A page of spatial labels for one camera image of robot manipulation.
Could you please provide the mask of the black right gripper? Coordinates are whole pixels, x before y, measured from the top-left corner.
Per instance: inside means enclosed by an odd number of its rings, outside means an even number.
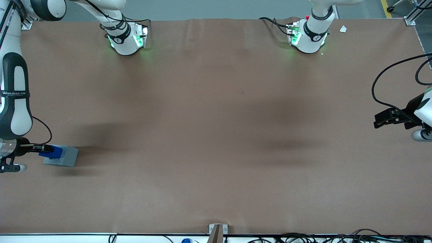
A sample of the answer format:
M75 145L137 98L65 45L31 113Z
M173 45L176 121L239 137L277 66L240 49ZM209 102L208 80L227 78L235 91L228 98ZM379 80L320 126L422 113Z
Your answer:
M28 152L54 152L54 147L49 144L31 144L30 141L21 137L13 140L0 139L0 157L15 158Z

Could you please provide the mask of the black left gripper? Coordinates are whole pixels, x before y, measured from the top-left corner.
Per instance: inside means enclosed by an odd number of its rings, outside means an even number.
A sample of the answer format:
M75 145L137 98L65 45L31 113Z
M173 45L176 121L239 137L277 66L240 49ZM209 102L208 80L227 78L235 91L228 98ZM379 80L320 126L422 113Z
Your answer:
M385 125L404 123L404 128L406 130L409 130L417 127L418 124L423 124L423 121L414 114L414 112L420 106L423 97L424 93L410 100L407 103L406 107L403 109L405 115L403 115L400 111L394 108L388 108L374 115L374 128L379 129L380 127Z

